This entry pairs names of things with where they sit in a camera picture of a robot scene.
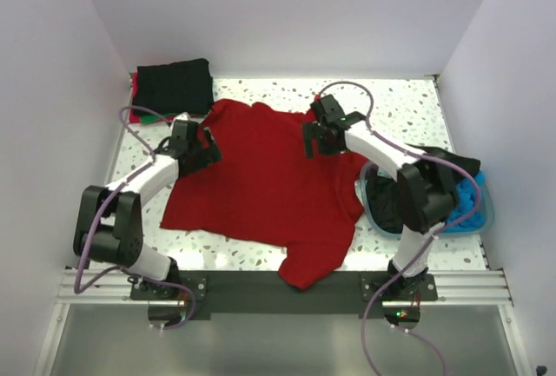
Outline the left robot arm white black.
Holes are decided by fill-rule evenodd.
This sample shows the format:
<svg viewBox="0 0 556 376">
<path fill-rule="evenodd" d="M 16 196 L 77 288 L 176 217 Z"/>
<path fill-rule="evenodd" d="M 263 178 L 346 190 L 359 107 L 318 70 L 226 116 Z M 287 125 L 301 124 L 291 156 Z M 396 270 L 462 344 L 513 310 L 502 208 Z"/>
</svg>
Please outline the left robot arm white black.
<svg viewBox="0 0 556 376">
<path fill-rule="evenodd" d="M 84 189 L 73 251 L 79 257 L 74 293 L 81 294 L 112 270 L 149 283 L 161 300 L 174 298 L 182 284 L 177 263 L 143 241 L 142 208 L 164 188 L 222 159 L 207 127 L 187 114 L 170 123 L 169 136 L 149 159 L 118 181 Z"/>
</svg>

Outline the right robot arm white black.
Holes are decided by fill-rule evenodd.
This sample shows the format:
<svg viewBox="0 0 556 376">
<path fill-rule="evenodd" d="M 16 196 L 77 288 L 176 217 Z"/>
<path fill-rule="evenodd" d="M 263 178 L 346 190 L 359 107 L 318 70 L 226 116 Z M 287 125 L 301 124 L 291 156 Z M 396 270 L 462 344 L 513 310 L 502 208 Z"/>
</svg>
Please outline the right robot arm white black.
<svg viewBox="0 0 556 376">
<path fill-rule="evenodd" d="M 346 114 L 331 95 L 317 97 L 310 108 L 315 120 L 302 127 L 307 157 L 315 150 L 321 155 L 356 153 L 397 183 L 400 242 L 388 263 L 389 277 L 375 293 L 407 300 L 425 279 L 434 235 L 458 204 L 453 164 L 371 129 L 363 114 Z"/>
</svg>

